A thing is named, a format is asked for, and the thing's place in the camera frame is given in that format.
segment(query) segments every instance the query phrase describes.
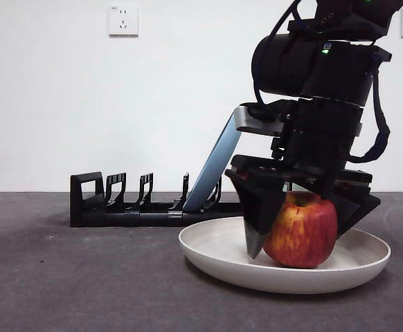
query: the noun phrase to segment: red apple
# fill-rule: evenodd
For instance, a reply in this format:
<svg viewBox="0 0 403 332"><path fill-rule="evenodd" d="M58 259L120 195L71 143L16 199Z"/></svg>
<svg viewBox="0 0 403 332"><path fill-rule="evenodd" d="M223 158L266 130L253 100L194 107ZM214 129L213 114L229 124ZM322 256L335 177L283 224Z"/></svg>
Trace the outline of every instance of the red apple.
<svg viewBox="0 0 403 332"><path fill-rule="evenodd" d="M331 255L336 240L334 204L311 192L288 192L263 248L283 265L315 268Z"/></svg>

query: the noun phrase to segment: white plate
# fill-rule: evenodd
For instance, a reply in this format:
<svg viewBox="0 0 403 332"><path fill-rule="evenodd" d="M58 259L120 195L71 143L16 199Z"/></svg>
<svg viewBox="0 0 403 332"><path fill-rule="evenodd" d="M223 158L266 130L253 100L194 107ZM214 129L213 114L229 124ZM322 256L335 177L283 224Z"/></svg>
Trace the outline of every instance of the white plate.
<svg viewBox="0 0 403 332"><path fill-rule="evenodd" d="M252 260L242 217L192 225L180 232L179 240L185 256L205 273L238 286L285 294L333 293L360 286L376 277L391 255L383 240L351 229L316 269L284 268L264 250Z"/></svg>

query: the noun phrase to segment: gray floor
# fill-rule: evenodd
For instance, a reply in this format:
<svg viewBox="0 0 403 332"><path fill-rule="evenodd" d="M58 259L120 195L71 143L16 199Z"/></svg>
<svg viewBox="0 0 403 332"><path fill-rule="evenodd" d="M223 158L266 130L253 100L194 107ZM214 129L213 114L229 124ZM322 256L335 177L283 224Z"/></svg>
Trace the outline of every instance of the gray floor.
<svg viewBox="0 0 403 332"><path fill-rule="evenodd" d="M178 228L71 229L68 194L0 194L0 331L403 331L403 193L379 196L357 227L390 244L386 270L293 296L203 274Z"/></svg>

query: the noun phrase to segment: black holder slot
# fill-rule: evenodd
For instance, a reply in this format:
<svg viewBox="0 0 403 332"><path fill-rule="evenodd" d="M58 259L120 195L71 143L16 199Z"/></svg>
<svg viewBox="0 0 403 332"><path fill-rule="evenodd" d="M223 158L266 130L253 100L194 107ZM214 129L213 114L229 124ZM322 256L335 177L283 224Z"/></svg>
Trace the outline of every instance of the black holder slot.
<svg viewBox="0 0 403 332"><path fill-rule="evenodd" d="M82 184L95 182L94 195L83 198ZM121 183L121 191L112 200L112 186ZM101 172L71 176L71 227L186 227L201 221L242 216L240 203L220 202L222 180L215 186L211 197L203 208L194 213L183 211L188 197L189 174L183 177L183 190L180 199L173 202L152 202L154 174L140 177L138 198L134 203L126 203L126 173L107 177L106 194L103 189Z"/></svg>

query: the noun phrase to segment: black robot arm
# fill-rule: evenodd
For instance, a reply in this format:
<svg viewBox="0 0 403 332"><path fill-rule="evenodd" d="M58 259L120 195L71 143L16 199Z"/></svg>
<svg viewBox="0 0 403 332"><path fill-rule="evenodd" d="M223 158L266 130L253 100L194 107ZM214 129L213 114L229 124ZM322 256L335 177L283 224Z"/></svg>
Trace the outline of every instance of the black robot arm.
<svg viewBox="0 0 403 332"><path fill-rule="evenodd" d="M235 156L226 175L242 203L248 254L255 258L285 200L285 181L330 199L339 234L349 230L380 200L370 195L372 176L345 169L367 163L386 149L389 128L379 101L379 67L392 55L375 45L387 35L403 0L317 0L315 18L302 20L295 0L252 61L257 102L235 110L237 130L274 137L272 159ZM289 34L277 35L293 14ZM367 41L370 45L352 42ZM350 155L374 85L379 134L362 157ZM260 91L297 97L265 104Z"/></svg>

